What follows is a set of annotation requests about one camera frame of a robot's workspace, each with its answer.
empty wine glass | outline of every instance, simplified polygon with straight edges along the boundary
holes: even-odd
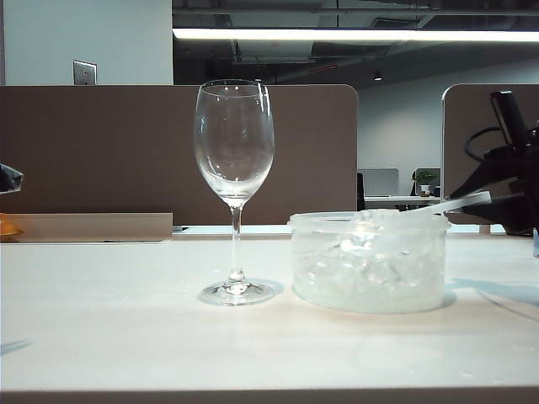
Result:
[[[195,157],[202,176],[232,212],[232,269],[228,280],[202,290],[204,301],[238,306],[274,295],[248,282],[242,270],[242,209],[264,182],[275,150],[268,89],[259,82],[217,80],[202,84],[196,100]]]

cubicle divider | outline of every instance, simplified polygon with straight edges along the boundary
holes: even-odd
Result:
[[[448,88],[444,98],[444,137],[442,194],[447,196],[458,189],[479,166],[465,152],[467,139],[474,133],[490,126],[499,126],[490,94],[501,90],[511,90],[515,95],[522,118],[527,128],[536,126],[539,120],[539,84],[459,84]],[[504,146],[501,132],[493,132],[477,138],[472,149],[477,154],[495,147]],[[486,187],[493,197],[506,194],[506,183]],[[453,223],[489,224],[490,222],[475,215],[449,214]]]
[[[196,167],[196,86],[0,88],[0,161],[25,175],[6,213],[173,212],[228,224]],[[243,222],[355,210],[357,94],[345,85],[269,86],[275,160]]]

fluorescent light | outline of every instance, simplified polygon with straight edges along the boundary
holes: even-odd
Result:
[[[184,40],[357,40],[539,42],[536,31],[419,31],[389,29],[218,29],[174,28]]]

plastic container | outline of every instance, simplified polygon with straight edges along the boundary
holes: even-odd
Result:
[[[447,218],[397,210],[293,215],[293,290],[316,305],[364,313],[441,306]]]

ceiling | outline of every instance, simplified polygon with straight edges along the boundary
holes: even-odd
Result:
[[[173,0],[174,28],[355,28],[532,30],[539,0]],[[335,82],[345,74],[356,87],[436,72],[539,57],[537,45],[351,43],[312,41],[177,40],[174,82],[238,77],[265,82]]]

